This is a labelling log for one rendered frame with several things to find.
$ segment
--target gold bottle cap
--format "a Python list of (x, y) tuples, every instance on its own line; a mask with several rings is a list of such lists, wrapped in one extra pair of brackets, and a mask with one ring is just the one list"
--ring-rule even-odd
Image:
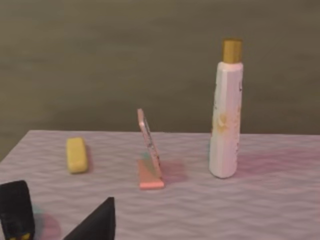
[(222, 61), (226, 64), (238, 64), (242, 60), (242, 40), (226, 38), (223, 40)]

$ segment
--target table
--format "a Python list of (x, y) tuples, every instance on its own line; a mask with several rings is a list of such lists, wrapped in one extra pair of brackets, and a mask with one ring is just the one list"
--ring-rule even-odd
[[(89, 173), (67, 172), (69, 137), (84, 137)], [(62, 239), (111, 196), (116, 240), (319, 240), (320, 136), (242, 135), (225, 180), (208, 171), (209, 134), (153, 138), (163, 190), (139, 190), (139, 132), (29, 131), (0, 164), (0, 183), (27, 181), (41, 240)]]

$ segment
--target brown background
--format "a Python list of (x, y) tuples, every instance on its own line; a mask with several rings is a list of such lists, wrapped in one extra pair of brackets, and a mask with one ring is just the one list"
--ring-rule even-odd
[(320, 134), (318, 0), (1, 0), (0, 157), (31, 129), (209, 132), (224, 37), (243, 133)]

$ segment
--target tabletop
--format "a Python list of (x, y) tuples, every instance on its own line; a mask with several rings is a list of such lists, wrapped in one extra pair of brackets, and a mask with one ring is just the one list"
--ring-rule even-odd
[[(208, 170), (210, 134), (152, 136), (162, 190), (139, 189), (139, 132), (31, 130), (0, 163), (0, 183), (28, 183), (36, 240), (61, 240), (107, 197), (116, 240), (319, 240), (320, 136), (243, 134), (229, 179)], [(84, 138), (89, 172), (67, 171), (70, 137)]]

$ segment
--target bottle body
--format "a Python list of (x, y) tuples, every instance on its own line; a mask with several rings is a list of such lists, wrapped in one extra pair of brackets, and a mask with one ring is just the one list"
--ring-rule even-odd
[(237, 170), (242, 107), (242, 63), (220, 62), (216, 72), (209, 170), (229, 178)]

